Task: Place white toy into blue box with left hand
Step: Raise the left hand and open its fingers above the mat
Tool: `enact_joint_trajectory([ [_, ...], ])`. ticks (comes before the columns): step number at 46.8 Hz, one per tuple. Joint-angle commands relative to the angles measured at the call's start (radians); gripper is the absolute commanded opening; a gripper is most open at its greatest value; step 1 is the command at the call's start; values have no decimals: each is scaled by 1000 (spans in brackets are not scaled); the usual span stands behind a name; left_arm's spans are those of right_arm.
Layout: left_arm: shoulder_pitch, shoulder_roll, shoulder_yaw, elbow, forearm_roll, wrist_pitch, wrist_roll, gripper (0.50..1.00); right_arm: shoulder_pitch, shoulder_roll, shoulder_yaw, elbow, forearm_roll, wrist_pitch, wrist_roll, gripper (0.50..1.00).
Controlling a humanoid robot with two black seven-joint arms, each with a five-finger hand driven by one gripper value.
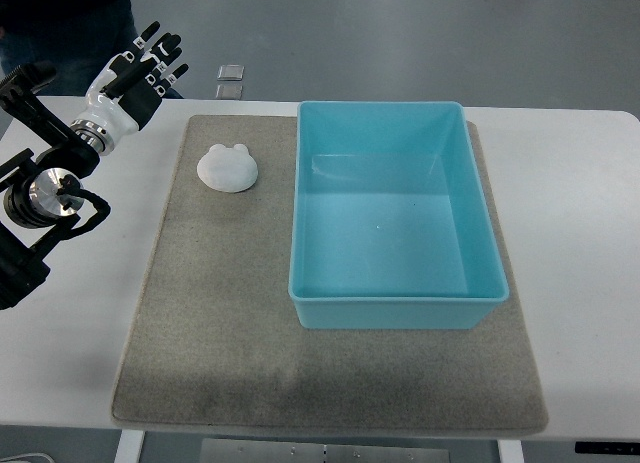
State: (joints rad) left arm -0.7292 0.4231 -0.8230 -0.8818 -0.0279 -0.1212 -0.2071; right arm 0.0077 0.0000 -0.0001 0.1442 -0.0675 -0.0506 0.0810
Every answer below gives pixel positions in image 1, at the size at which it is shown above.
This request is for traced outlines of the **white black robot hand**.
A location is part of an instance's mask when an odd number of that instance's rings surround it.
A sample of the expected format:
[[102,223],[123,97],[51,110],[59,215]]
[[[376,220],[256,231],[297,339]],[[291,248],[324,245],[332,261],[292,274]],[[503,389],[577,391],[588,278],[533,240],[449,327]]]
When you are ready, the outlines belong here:
[[159,29],[158,22],[147,27],[109,61],[86,92],[86,109],[71,128],[101,155],[142,130],[163,100],[178,96],[173,87],[188,65],[170,66],[182,53],[181,37],[170,32],[158,36]]

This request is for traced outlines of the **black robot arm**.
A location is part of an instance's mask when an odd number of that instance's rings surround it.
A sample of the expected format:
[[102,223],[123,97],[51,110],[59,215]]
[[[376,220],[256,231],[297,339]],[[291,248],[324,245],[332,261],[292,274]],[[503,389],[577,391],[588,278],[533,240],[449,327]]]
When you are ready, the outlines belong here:
[[49,62],[18,66],[1,80],[1,108],[44,140],[49,149],[35,157],[25,149],[1,165],[1,194],[7,217],[27,229],[47,232],[28,246],[1,227],[1,308],[15,307],[46,281],[45,257],[62,241],[94,230],[110,205],[82,186],[99,163],[85,139],[36,97],[56,76]]

